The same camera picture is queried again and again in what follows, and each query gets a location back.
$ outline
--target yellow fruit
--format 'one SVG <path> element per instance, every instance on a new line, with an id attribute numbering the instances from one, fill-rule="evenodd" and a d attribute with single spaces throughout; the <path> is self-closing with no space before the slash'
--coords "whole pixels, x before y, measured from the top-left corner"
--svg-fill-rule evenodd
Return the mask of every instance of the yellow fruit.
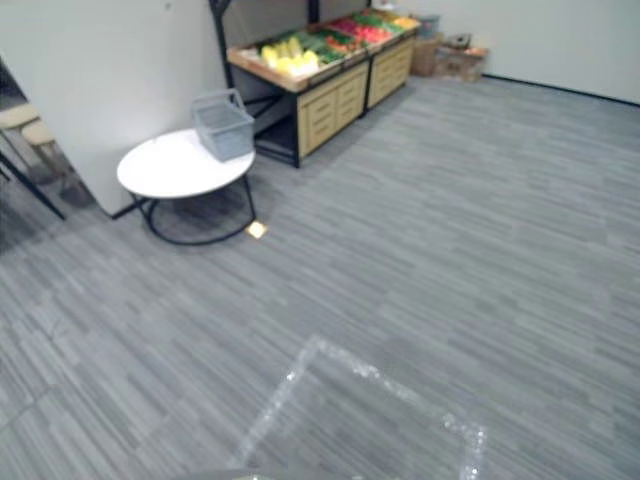
<path id="1" fill-rule="evenodd" d="M 302 55 L 302 46 L 297 37 L 292 36 L 289 38 L 289 53 L 292 57 L 299 57 Z"/>
<path id="2" fill-rule="evenodd" d="M 278 53 L 273 47 L 269 45 L 262 47 L 261 56 L 264 63 L 269 65 L 269 68 L 276 68 L 278 66 Z"/>
<path id="3" fill-rule="evenodd" d="M 280 42 L 278 44 L 278 56 L 280 58 L 289 58 L 289 57 L 291 57 L 291 55 L 289 53 L 289 46 L 287 45 L 287 42 Z"/>
<path id="4" fill-rule="evenodd" d="M 277 69 L 279 72 L 290 74 L 293 70 L 293 62 L 288 57 L 279 58 Z"/>
<path id="5" fill-rule="evenodd" d="M 304 52 L 303 58 L 306 63 L 318 65 L 318 56 L 311 50 Z"/>

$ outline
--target baseboard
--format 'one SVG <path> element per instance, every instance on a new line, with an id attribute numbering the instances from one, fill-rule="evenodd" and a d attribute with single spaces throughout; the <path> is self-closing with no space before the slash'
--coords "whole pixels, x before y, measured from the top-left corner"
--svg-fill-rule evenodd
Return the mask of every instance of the baseboard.
<path id="1" fill-rule="evenodd" d="M 522 83 L 524 85 L 533 85 L 534 87 L 545 87 L 553 90 L 559 90 L 561 92 L 577 93 L 578 95 L 584 95 L 585 97 L 597 98 L 599 100 L 607 100 L 609 102 L 621 103 L 623 105 L 631 105 L 632 107 L 640 107 L 640 104 L 629 102 L 627 100 L 620 100 L 619 98 L 606 97 L 604 95 L 596 95 L 595 93 L 582 92 L 580 90 L 573 90 L 571 88 L 557 87 L 555 85 L 549 85 L 546 83 L 528 82 L 526 80 L 518 80 L 517 78 L 502 77 L 500 75 L 490 75 L 488 73 L 482 74 L 483 77 L 493 78 L 496 80 L 504 80 L 505 82 Z"/>

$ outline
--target small yellow object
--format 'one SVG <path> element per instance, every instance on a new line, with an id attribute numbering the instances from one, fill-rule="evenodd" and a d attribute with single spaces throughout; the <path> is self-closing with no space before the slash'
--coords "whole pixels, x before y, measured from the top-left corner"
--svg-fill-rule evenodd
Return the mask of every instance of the small yellow object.
<path id="1" fill-rule="evenodd" d="M 269 45 L 262 47 L 261 56 L 262 60 L 269 65 L 269 68 L 276 68 L 278 66 L 278 53 L 273 47 Z"/>
<path id="2" fill-rule="evenodd" d="M 313 65 L 316 68 L 318 67 L 318 56 L 315 54 L 315 52 L 311 51 L 311 50 L 307 50 L 306 52 L 304 52 L 304 55 L 302 56 L 302 58 L 304 59 L 305 63 L 309 64 L 309 65 Z"/>
<path id="3" fill-rule="evenodd" d="M 278 44 L 278 56 L 280 58 L 289 58 L 291 55 L 289 54 L 289 46 L 287 42 L 280 42 Z"/>
<path id="4" fill-rule="evenodd" d="M 276 68 L 283 73 L 292 73 L 293 61 L 289 57 L 280 57 Z"/>
<path id="5" fill-rule="evenodd" d="M 264 223 L 260 223 L 258 221 L 253 221 L 251 225 L 249 225 L 245 232 L 251 235 L 256 240 L 260 240 L 264 235 L 269 231 L 269 227 L 267 227 Z"/>
<path id="6" fill-rule="evenodd" d="M 289 53 L 292 57 L 302 56 L 302 46 L 296 36 L 289 38 Z"/>
<path id="7" fill-rule="evenodd" d="M 409 28 L 417 27 L 420 23 L 417 20 L 415 20 L 414 18 L 399 17 L 399 18 L 396 18 L 393 21 L 393 24 L 397 25 L 399 27 L 402 27 L 402 28 L 409 29 Z"/>

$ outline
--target gray plastic basket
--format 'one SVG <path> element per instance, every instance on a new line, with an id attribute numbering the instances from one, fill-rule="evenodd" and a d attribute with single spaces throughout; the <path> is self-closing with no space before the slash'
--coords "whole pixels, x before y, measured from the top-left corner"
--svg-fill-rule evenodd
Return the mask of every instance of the gray plastic basket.
<path id="1" fill-rule="evenodd" d="M 200 143 L 220 161 L 253 150 L 254 119 L 234 88 L 212 92 L 191 103 L 191 115 Z"/>

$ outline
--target wooden produce display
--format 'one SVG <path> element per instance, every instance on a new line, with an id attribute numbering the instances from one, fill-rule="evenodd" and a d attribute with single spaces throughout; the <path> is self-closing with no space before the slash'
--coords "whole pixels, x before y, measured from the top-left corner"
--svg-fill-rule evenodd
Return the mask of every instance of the wooden produce display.
<path id="1" fill-rule="evenodd" d="M 257 151 L 287 156 L 300 166 L 300 159 L 406 82 L 418 27 L 413 19 L 365 9 L 257 45 L 229 48 L 231 64 L 294 99 L 291 156 L 279 153 L 279 144 L 278 151 L 262 147 L 260 141 L 267 139 L 261 137 L 268 132 L 256 134 Z M 306 68 L 313 58 L 317 65 Z"/>

